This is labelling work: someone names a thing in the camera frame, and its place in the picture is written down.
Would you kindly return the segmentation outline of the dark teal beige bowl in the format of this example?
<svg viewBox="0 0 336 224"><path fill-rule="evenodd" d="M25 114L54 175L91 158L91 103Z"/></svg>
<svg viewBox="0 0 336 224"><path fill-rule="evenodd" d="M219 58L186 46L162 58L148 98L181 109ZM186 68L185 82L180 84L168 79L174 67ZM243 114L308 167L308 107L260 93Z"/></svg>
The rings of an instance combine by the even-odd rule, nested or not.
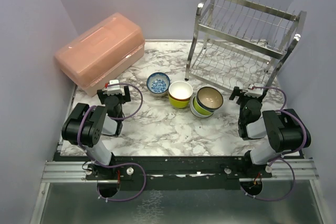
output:
<svg viewBox="0 0 336 224"><path fill-rule="evenodd" d="M200 88L197 92L196 100L199 106L210 112L218 110L224 103L222 94L212 87Z"/></svg>

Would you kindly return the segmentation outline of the lime green white bowl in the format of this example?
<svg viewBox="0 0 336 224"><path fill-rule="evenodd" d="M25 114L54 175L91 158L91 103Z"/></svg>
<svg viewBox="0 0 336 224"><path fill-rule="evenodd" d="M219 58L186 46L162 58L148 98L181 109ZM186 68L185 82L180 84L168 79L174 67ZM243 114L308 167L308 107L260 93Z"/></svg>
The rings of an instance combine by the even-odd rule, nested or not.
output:
<svg viewBox="0 0 336 224"><path fill-rule="evenodd" d="M203 116L211 116L213 114L213 112L204 109L198 104L196 96L193 97L193 106L195 111Z"/></svg>

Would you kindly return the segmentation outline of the stainless steel dish rack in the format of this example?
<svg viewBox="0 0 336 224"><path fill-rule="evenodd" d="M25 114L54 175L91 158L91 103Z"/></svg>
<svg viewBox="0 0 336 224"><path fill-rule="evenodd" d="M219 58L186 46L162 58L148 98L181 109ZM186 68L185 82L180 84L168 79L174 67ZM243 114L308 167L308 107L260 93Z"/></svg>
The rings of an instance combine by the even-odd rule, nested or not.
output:
<svg viewBox="0 0 336 224"><path fill-rule="evenodd" d="M298 44L307 12L251 0L200 0L185 79L221 90L271 86Z"/></svg>

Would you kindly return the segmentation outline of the white orange bowl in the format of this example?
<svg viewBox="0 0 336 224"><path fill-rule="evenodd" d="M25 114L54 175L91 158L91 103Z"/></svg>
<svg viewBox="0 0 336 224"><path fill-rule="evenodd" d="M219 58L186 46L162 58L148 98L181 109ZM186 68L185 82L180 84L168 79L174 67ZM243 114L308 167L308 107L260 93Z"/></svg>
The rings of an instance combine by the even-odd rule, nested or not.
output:
<svg viewBox="0 0 336 224"><path fill-rule="evenodd" d="M175 81L169 87L169 94L176 100L188 100L193 94L193 88L185 81Z"/></svg>

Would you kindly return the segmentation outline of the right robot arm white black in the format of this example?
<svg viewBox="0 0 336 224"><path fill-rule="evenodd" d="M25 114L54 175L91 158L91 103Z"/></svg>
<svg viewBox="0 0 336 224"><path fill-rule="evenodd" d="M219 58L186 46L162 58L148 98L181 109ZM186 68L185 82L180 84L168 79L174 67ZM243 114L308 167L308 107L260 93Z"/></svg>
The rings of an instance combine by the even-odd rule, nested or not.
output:
<svg viewBox="0 0 336 224"><path fill-rule="evenodd" d="M262 111L263 98L267 91L276 90L283 94L283 105L279 110ZM246 177L254 177L260 165L270 165L275 160L309 147L311 135L295 110L285 109L287 96L277 87L251 84L247 90L234 87L229 99L238 98L238 134L243 140L267 141L244 154L241 171Z"/></svg>

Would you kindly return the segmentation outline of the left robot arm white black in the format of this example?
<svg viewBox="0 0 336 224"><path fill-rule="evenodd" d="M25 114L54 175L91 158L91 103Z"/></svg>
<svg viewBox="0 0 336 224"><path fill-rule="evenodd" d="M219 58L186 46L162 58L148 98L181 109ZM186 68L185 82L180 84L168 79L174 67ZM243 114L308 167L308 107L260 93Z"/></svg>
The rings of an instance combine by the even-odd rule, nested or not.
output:
<svg viewBox="0 0 336 224"><path fill-rule="evenodd" d="M102 105L90 106L77 103L66 119L61 136L72 145L79 146L86 155L98 164L98 173L104 179L115 175L115 158L101 140L102 135L118 137L123 127L124 113L122 105L130 102L129 87L124 91L109 94L98 90Z"/></svg>

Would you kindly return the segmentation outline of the blue white patterned bowl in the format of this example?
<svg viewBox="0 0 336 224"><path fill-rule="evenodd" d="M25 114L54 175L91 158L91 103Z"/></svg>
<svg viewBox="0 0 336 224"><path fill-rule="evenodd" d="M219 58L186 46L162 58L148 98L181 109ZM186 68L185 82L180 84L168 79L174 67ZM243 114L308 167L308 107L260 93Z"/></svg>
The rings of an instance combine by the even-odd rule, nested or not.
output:
<svg viewBox="0 0 336 224"><path fill-rule="evenodd" d="M147 89L155 97L165 96L168 93L170 84L170 78L162 72L152 73L146 81Z"/></svg>

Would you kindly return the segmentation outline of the pink plastic storage box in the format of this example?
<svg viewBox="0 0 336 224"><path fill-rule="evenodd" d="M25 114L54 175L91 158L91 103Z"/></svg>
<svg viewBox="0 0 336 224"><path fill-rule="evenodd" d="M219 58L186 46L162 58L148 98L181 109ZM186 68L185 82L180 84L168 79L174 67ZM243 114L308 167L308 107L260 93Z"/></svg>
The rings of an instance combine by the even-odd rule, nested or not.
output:
<svg viewBox="0 0 336 224"><path fill-rule="evenodd" d="M140 26L115 13L55 53L60 69L88 96L144 55Z"/></svg>

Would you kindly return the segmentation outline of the white grey bottom bowl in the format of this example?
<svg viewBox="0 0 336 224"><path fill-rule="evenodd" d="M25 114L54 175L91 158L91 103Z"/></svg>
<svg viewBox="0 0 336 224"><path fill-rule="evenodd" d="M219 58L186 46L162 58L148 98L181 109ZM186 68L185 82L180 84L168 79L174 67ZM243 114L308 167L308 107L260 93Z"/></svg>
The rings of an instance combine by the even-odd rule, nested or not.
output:
<svg viewBox="0 0 336 224"><path fill-rule="evenodd" d="M203 116L203 115L201 115L201 114L199 114L195 111L194 106L193 106L193 98L192 98L192 101L191 101L191 104L190 104L190 109L191 109L191 112L198 118L208 118L208 117L210 117L210 116Z"/></svg>

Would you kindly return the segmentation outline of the yellow-green bottom bowl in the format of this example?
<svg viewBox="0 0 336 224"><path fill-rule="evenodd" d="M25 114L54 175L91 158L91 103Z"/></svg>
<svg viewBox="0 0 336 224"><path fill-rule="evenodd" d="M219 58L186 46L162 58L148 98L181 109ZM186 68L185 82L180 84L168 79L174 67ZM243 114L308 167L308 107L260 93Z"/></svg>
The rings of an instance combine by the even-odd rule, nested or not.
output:
<svg viewBox="0 0 336 224"><path fill-rule="evenodd" d="M189 102L190 102L190 99L191 98L184 99L184 100L178 100L178 99L172 97L169 94L169 102L170 102L171 106L173 106L174 108L177 108L177 109L183 109L183 108L187 107Z"/></svg>

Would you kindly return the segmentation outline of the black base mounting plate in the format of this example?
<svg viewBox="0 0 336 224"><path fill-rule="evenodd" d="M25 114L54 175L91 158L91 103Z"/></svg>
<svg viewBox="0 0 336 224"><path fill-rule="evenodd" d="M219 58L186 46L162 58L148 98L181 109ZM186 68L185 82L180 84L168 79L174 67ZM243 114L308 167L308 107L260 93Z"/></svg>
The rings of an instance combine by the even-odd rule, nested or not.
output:
<svg viewBox="0 0 336 224"><path fill-rule="evenodd" d="M117 190L239 190L246 187L250 194L259 194L262 182L268 179L299 178L307 171L305 160L290 158L260 165L243 171L244 156L117 156L113 168L93 164L87 157L54 155L57 167L74 178L70 182L95 183L103 196L113 196Z"/></svg>

